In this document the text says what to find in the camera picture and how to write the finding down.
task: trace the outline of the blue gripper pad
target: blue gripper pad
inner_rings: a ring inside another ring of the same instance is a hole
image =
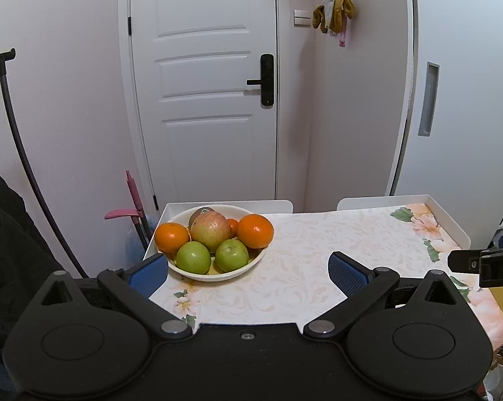
[[[129,286],[149,298],[168,278],[168,259],[164,255],[154,255],[128,270],[128,273]]]
[[[374,279],[374,273],[341,252],[334,252],[327,263],[331,281],[347,297],[358,292]]]

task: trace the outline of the white door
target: white door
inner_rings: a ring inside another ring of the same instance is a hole
[[[503,216],[503,0],[418,0],[418,28],[413,117],[395,194],[430,194],[473,248],[485,248]],[[438,65],[432,122],[423,113],[428,63]]]
[[[159,205],[274,199],[277,99],[263,106],[276,0],[130,0],[140,121]]]

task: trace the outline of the screw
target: screw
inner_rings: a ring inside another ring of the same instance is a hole
[[[328,320],[315,320],[309,323],[309,330],[325,335],[335,330],[335,324]]]
[[[181,320],[169,320],[161,324],[161,330],[165,333],[176,335],[188,328],[188,324]]]

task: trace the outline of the green apple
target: green apple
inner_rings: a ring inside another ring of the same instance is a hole
[[[248,258],[248,249],[236,238],[227,239],[216,249],[216,264],[226,273],[248,264]]]
[[[203,244],[189,241],[177,251],[176,265],[189,273],[205,274],[211,267],[211,255]]]

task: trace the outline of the black pole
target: black pole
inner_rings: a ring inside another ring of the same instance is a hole
[[[153,236],[153,231],[149,227],[148,219],[145,217],[145,214],[142,217],[140,217],[140,221],[142,222],[142,226],[144,227],[145,236],[147,236],[148,239],[151,240]]]
[[[140,223],[135,223],[134,228],[136,229],[136,233],[138,234],[138,238],[140,238],[140,242],[142,243],[142,247],[144,248],[144,251],[147,251],[148,250],[148,242],[145,239],[144,231],[142,230]]]
[[[49,211],[49,207],[47,203],[45,203],[45,199],[43,198],[42,192],[39,189],[38,183],[36,182],[36,178],[34,177],[34,173],[32,172],[32,168],[30,167],[30,163],[27,158],[27,153],[25,152],[25,148],[23,147],[23,142],[21,141],[21,136],[19,135],[19,130],[17,127],[17,123],[15,122],[14,111],[12,108],[12,100],[10,99],[10,91],[8,90],[8,82],[6,81],[6,60],[12,60],[15,57],[15,49],[12,48],[8,53],[0,54],[0,82],[1,82],[1,91],[3,92],[3,100],[4,100],[4,108],[6,110],[6,116],[8,117],[8,123],[10,124],[10,130],[12,131],[12,137],[14,139],[15,148],[18,151],[19,158],[21,159],[21,164],[23,165],[23,169],[28,178],[28,182],[30,183],[30,187],[38,200],[39,206],[41,207],[43,214],[45,215],[47,222],[51,226],[51,229],[55,233],[58,238],[58,242],[68,255],[68,258],[79,272],[82,277],[88,277],[79,261],[71,251],[68,243],[66,242],[64,236],[60,232],[58,225],[56,224],[53,215]]]

